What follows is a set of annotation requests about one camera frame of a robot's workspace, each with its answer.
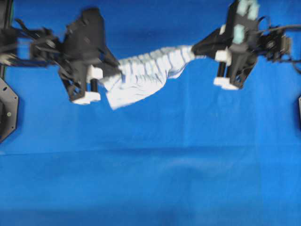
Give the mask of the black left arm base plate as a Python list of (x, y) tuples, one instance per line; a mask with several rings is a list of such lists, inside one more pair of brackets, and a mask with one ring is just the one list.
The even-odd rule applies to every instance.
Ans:
[(18, 113), (18, 95), (0, 79), (0, 142), (2, 143), (16, 130)]

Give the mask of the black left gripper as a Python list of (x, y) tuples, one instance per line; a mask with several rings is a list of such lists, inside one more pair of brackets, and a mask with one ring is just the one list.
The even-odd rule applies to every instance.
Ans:
[[(92, 75), (100, 63), (102, 73)], [(119, 62), (106, 46), (104, 18), (100, 9), (86, 8), (66, 26), (59, 74), (70, 102), (88, 105), (101, 100), (97, 82), (120, 75)]]

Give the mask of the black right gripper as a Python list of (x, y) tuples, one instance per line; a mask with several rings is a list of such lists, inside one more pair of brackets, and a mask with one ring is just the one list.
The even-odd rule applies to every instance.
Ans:
[(229, 6), (226, 24), (192, 47), (196, 59), (219, 62), (215, 86), (225, 90), (242, 89), (256, 65), (259, 7), (256, 0), (234, 1)]

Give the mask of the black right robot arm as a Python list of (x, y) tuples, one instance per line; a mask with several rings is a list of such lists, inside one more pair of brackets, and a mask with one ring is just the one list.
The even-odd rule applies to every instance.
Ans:
[(266, 30), (260, 30), (263, 18), (258, 17), (259, 7), (255, 0), (233, 1), (228, 7), (226, 24), (191, 48), (195, 56), (219, 62), (214, 85), (225, 90), (242, 89), (259, 56), (271, 62), (292, 65), (300, 62), (292, 59), (292, 40), (285, 32), (300, 30), (301, 26), (270, 25)]

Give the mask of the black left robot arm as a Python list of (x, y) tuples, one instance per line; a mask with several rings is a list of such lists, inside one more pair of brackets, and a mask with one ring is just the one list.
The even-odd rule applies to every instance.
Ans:
[(0, 64), (10, 67), (57, 65), (70, 102), (88, 105), (101, 100), (98, 82), (120, 74), (119, 62), (106, 44), (105, 23), (99, 8), (83, 9), (66, 26), (64, 38), (52, 30), (19, 28), (0, 30)]

